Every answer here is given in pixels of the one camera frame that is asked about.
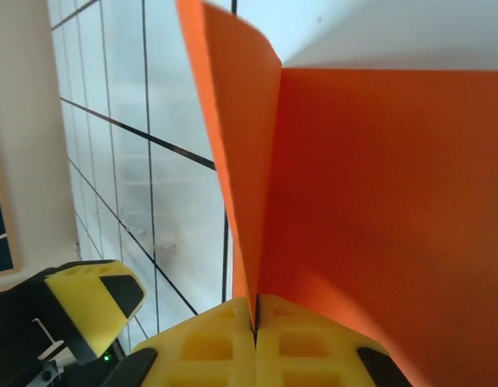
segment yellow robot part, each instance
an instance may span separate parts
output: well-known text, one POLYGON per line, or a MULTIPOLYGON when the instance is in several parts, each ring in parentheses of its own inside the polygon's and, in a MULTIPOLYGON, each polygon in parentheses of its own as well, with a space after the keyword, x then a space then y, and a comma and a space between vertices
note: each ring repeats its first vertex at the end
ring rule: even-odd
POLYGON ((254 387, 255 341, 245 298, 235 298, 133 349, 157 357, 143 387, 254 387))
POLYGON ((258 387, 376 387, 357 353, 388 353, 369 339, 283 298, 259 296, 258 387))
POLYGON ((113 343, 145 298, 136 275, 117 260, 66 268, 44 282, 95 357, 113 343))
POLYGON ((376 341, 259 296, 236 298, 138 345, 103 387, 410 387, 376 341))

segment black rubber pad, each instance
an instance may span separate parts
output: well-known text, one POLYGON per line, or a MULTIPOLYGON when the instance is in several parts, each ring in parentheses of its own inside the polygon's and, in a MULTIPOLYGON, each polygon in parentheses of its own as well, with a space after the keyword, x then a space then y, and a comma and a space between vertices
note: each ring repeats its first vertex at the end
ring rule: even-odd
POLYGON ((136 306, 143 299, 143 290, 138 282, 131 276, 104 276, 100 277, 102 283, 108 289, 111 297, 117 302, 118 307, 129 318, 136 306))
POLYGON ((376 387, 412 387, 389 356, 369 347, 360 347, 356 351, 376 387))

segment square hole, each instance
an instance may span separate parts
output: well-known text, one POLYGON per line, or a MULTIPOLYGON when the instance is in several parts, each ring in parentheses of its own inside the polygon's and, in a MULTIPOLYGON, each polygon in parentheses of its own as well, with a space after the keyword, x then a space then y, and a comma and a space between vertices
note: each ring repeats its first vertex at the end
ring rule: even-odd
POLYGON ((287 332, 280 337, 280 356, 326 357, 328 348, 315 332, 287 332))
POLYGON ((180 360, 230 360, 232 344, 228 335, 194 333, 186 338, 179 357, 180 360))
POLYGON ((236 310, 228 308, 223 311, 221 311, 218 314, 219 318, 235 318, 236 317, 236 310))
POLYGON ((339 387, 335 372, 289 369, 283 371, 283 387, 339 387))

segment white wall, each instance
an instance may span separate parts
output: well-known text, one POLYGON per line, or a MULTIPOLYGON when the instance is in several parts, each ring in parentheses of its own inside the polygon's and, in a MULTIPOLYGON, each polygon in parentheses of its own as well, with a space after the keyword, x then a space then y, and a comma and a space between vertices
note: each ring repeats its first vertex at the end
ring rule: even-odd
POLYGON ((83 1, 48 0, 77 234, 147 291, 129 350, 230 298, 224 203, 174 0, 83 1))
POLYGON ((22 270, 0 289, 78 260, 63 122, 44 0, 0 0, 0 149, 22 270))

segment orange paper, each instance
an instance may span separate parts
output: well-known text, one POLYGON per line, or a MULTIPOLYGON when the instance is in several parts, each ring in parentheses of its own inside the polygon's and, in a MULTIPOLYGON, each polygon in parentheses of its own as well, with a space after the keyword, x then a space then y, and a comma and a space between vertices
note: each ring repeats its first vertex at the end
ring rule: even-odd
POLYGON ((252 27, 178 4, 253 318, 274 293, 413 385, 498 385, 498 72, 282 69, 252 27))

